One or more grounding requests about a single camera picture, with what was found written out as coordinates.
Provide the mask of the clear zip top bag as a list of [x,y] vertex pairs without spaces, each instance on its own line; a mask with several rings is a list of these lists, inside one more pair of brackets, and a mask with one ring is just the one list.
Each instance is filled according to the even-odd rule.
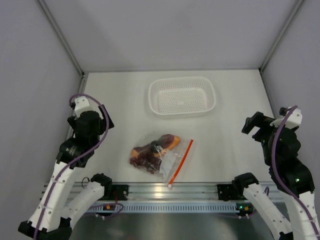
[[[154,140],[158,140],[162,135],[167,134],[161,134],[160,132],[153,131],[145,135],[144,137],[140,138],[133,148],[145,146]],[[180,143],[175,148],[168,150],[165,154],[161,155],[160,157],[157,157],[162,160],[159,171],[155,172],[154,174],[151,174],[145,171],[144,169],[137,169],[143,170],[151,175],[160,176],[163,180],[163,183],[166,184],[167,187],[171,188],[178,174],[180,173],[194,143],[193,139],[185,139],[181,136],[178,137],[180,138]]]

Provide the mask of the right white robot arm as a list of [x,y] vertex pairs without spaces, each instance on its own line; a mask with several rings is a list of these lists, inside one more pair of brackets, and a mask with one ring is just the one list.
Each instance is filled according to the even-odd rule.
[[241,131],[249,134],[254,127],[258,128],[252,138],[261,144],[264,162],[283,197],[289,217],[278,210],[250,172],[234,178],[233,192],[253,204],[275,240],[318,240],[320,224],[314,203],[315,185],[311,171],[298,158],[301,143],[296,130],[302,114],[291,107],[283,108],[281,116],[274,119],[256,112],[246,118]]

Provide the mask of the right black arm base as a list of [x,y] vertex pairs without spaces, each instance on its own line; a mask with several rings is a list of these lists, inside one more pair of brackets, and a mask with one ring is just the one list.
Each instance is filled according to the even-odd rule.
[[221,201],[240,200],[238,190],[232,184],[217,184],[218,199]]

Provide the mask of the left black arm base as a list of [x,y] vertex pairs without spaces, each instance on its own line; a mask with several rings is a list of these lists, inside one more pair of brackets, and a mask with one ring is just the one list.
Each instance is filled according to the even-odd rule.
[[114,184],[112,189],[102,199],[106,201],[127,201],[129,194],[129,185],[127,184]]

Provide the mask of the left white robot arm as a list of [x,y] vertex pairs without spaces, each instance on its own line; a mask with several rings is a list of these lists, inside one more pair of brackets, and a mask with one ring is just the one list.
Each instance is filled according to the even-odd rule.
[[114,127],[104,105],[94,111],[85,101],[72,103],[75,115],[67,119],[74,136],[59,147],[47,189],[32,216],[19,224],[18,231],[33,240],[68,240],[78,220],[99,199],[113,194],[112,179],[96,173],[87,187],[70,203],[67,198],[77,176]]

